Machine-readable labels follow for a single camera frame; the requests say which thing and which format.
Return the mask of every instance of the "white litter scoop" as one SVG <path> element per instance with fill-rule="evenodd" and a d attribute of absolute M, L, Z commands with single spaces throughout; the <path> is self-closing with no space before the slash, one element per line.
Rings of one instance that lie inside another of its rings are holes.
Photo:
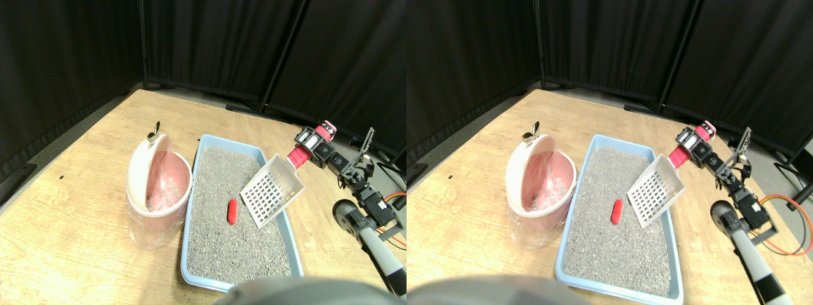
<path fill-rule="evenodd" d="M 249 208 L 257 228 L 262 229 L 276 218 L 305 189 L 305 184 L 297 176 L 297 168 L 311 158 L 310 151 L 322 141 L 333 140 L 336 131 L 336 127 L 328 121 L 315 129 L 303 129 L 294 139 L 296 148 L 287 158 L 274 155 L 240 191 L 240 197 Z"/>
<path fill-rule="evenodd" d="M 277 154 L 251 178 L 240 191 L 240 197 L 249 208 L 257 228 L 262 229 L 304 189 L 305 184 L 299 180 L 294 165 Z"/>
<path fill-rule="evenodd" d="M 680 145 L 669 157 L 659 155 L 633 183 L 627 197 L 642 229 L 658 219 L 683 194 L 686 185 L 678 176 L 677 168 L 691 159 L 693 153 L 705 153 L 706 146 L 707 151 L 711 152 L 707 141 L 711 141 L 716 133 L 717 130 L 708 121 L 695 130 L 687 127 L 677 136 Z"/>

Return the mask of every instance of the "white lid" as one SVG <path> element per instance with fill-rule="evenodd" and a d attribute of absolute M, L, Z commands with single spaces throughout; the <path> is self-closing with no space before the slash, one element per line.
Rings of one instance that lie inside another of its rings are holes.
<path fill-rule="evenodd" d="M 511 209 L 514 210 L 514 212 L 516 212 L 519 216 L 529 218 L 545 216 L 561 207 L 562 204 L 570 199 L 572 188 L 568 189 L 567 194 L 565 194 L 565 196 L 563 196 L 562 199 L 560 199 L 556 204 L 551 205 L 550 207 L 541 209 L 539 211 L 525 211 L 525 209 L 522 208 L 522 180 L 525 177 L 525 168 L 528 166 L 528 160 L 531 158 L 531 156 L 546 151 L 559 151 L 559 144 L 556 142 L 556 139 L 550 135 L 542 134 L 534 139 L 531 143 L 526 144 L 521 142 L 514 149 L 514 152 L 511 154 L 511 158 L 508 159 L 508 166 L 506 167 L 506 196 Z M 569 156 L 565 155 L 564 153 L 562 153 L 562 155 L 567 158 L 567 161 L 569 161 L 570 164 L 573 164 L 573 161 Z M 571 182 L 571 185 L 574 185 L 575 183 L 576 167 L 573 167 L 573 181 Z"/>
<path fill-rule="evenodd" d="M 142 215 L 150 213 L 146 208 L 147 179 L 155 153 L 159 151 L 172 152 L 172 140 L 166 134 L 159 134 L 152 143 L 148 139 L 141 141 L 127 166 L 127 197 Z"/>

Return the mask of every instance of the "wooden tabletop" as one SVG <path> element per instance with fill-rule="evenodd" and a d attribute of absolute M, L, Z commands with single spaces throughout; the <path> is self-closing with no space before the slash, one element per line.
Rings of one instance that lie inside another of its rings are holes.
<path fill-rule="evenodd" d="M 482 273 L 515 273 L 555 278 L 560 238 L 528 251 L 508 235 L 505 171 L 520 136 L 539 121 L 540 133 L 553 135 L 580 169 L 590 140 L 603 134 L 650 146 L 667 155 L 684 128 L 668 120 L 627 112 L 551 92 L 535 90 L 485 126 L 410 193 L 408 289 L 430 281 Z M 717 139 L 712 147 L 726 159 L 732 153 Z M 711 204 L 729 199 L 714 177 L 692 164 L 680 168 L 687 190 L 672 206 L 686 304 L 757 303 L 732 243 L 709 216 Z M 760 198 L 763 191 L 748 180 Z M 798 242 L 774 207 L 767 208 L 779 234 L 771 240 L 784 249 Z M 813 300 L 813 264 L 803 256 L 780 256 L 760 246 L 785 291 L 796 304 Z M 579 290 L 593 303 L 629 301 Z"/>
<path fill-rule="evenodd" d="M 211 303 L 220 292 L 187 285 L 178 234 L 145 251 L 128 232 L 127 165 L 156 121 L 191 164 L 204 133 L 287 155 L 302 127 L 138 90 L 67 148 L 0 216 L 0 303 Z M 333 219 L 352 198 L 328 170 L 304 165 L 307 186 L 288 209 L 306 276 L 384 289 L 360 245 Z M 403 262 L 406 253 L 394 248 Z"/>

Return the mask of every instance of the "blue litter box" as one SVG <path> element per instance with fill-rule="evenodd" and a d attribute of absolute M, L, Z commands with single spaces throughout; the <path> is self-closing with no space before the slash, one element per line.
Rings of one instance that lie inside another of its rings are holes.
<path fill-rule="evenodd" d="M 233 152 L 241 153 L 250 155 L 257 159 L 257 163 L 260 167 L 265 165 L 266 159 L 263 150 L 259 149 L 257 146 L 248 145 L 245 143 L 235 142 L 232 140 L 227 140 L 222 137 L 215 137 L 208 134 L 204 134 L 201 136 L 200 144 L 198 145 L 198 155 L 195 156 L 195 163 L 192 168 L 192 178 L 194 179 L 198 173 L 198 161 L 200 158 L 198 156 L 203 152 L 203 149 L 209 146 L 218 146 L 224 148 L 225 150 L 230 150 Z M 184 227 L 184 244 L 180 251 L 180 274 L 184 278 L 184 281 L 189 283 L 190 285 L 195 285 L 198 287 L 203 287 L 211 290 L 217 290 L 220 292 L 226 292 L 235 284 L 233 283 L 226 283 L 222 281 L 212 280 L 206 277 L 199 277 L 189 273 L 189 270 L 186 267 L 186 261 L 189 258 L 188 254 L 188 245 L 189 245 L 189 227 L 192 225 L 192 209 L 194 208 L 194 194 L 195 194 L 195 185 L 192 185 L 192 194 L 189 195 L 189 202 L 187 203 L 186 207 L 186 226 Z M 301 277 L 302 272 L 302 263 L 299 261 L 299 252 L 297 252 L 297 243 L 293 240 L 293 232 L 291 231 L 291 224 L 288 222 L 288 214 L 285 211 L 282 211 L 278 216 L 276 216 L 276 224 L 280 228 L 280 233 L 282 233 L 282 240 L 285 242 L 285 252 L 288 254 L 288 264 L 291 267 L 291 276 L 294 277 Z"/>
<path fill-rule="evenodd" d="M 675 241 L 675 229 L 672 227 L 672 215 L 669 210 L 666 210 L 661 215 L 663 222 L 663 235 L 666 238 L 667 254 L 669 256 L 669 269 L 672 273 L 672 280 L 669 283 L 669 297 L 647 294 L 641 291 L 630 290 L 616 285 L 609 285 L 598 281 L 592 281 L 581 277 L 574 277 L 567 275 L 562 265 L 564 264 L 564 251 L 567 246 L 567 234 L 570 233 L 571 217 L 573 217 L 573 208 L 579 204 L 579 189 L 581 188 L 581 178 L 585 176 L 587 167 L 590 166 L 590 156 L 593 151 L 599 147 L 609 146 L 624 152 L 642 155 L 650 162 L 655 160 L 655 152 L 648 146 L 635 144 L 631 142 L 622 141 L 613 137 L 607 137 L 600 134 L 593 136 L 590 141 L 590 147 L 585 155 L 585 162 L 581 165 L 579 181 L 576 184 L 576 193 L 573 194 L 573 203 L 570 205 L 570 211 L 567 214 L 567 221 L 564 225 L 564 232 L 562 232 L 562 242 L 559 245 L 559 254 L 556 255 L 556 278 L 562 283 L 567 285 L 581 288 L 584 290 L 591 290 L 602 294 L 609 294 L 619 298 L 628 298 L 636 302 L 648 304 L 668 304 L 679 305 L 683 304 L 683 279 L 680 276 L 680 261 L 677 258 L 677 242 Z"/>

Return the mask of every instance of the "red object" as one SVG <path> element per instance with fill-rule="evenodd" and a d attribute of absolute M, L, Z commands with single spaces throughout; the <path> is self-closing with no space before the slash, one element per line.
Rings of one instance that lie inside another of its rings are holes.
<path fill-rule="evenodd" d="M 618 224 L 621 221 L 621 207 L 624 206 L 624 201 L 621 199 L 615 200 L 615 206 L 612 208 L 612 217 L 610 220 L 612 224 Z"/>
<path fill-rule="evenodd" d="M 711 130 L 716 132 L 714 126 L 712 126 L 708 122 L 704 122 L 704 124 L 708 124 L 708 126 L 711 127 Z M 698 126 L 697 128 L 695 128 L 694 132 L 698 133 L 700 137 L 702 137 L 703 140 L 706 140 L 707 142 L 711 138 L 711 135 L 702 126 Z M 674 165 L 675 168 L 679 168 L 689 158 L 691 158 L 691 156 L 689 155 L 689 151 L 683 148 L 683 146 L 678 146 L 675 150 L 672 151 L 671 154 L 669 154 L 669 161 L 672 161 L 672 165 Z"/>
<path fill-rule="evenodd" d="M 228 220 L 230 224 L 237 223 L 237 200 L 235 199 L 228 201 L 228 216 L 226 220 Z"/>
<path fill-rule="evenodd" d="M 330 128 L 333 129 L 333 132 L 338 132 L 338 129 L 336 129 L 336 127 L 334 127 L 332 124 L 330 124 L 330 122 L 325 121 L 325 124 L 330 126 Z M 330 134 L 330 132 L 327 129 L 322 127 L 322 125 L 316 126 L 315 129 L 316 129 L 317 133 L 321 134 L 322 137 L 324 137 L 325 139 L 328 139 L 328 141 L 333 140 L 333 135 Z M 311 153 L 307 152 L 305 147 L 302 147 L 302 146 L 299 146 L 299 145 L 297 145 L 297 147 L 294 148 L 293 151 L 291 151 L 290 154 L 288 154 L 288 159 L 291 160 L 291 163 L 293 163 L 293 166 L 295 168 L 299 168 L 305 162 L 307 162 L 307 160 L 310 159 L 310 158 L 311 158 Z"/>

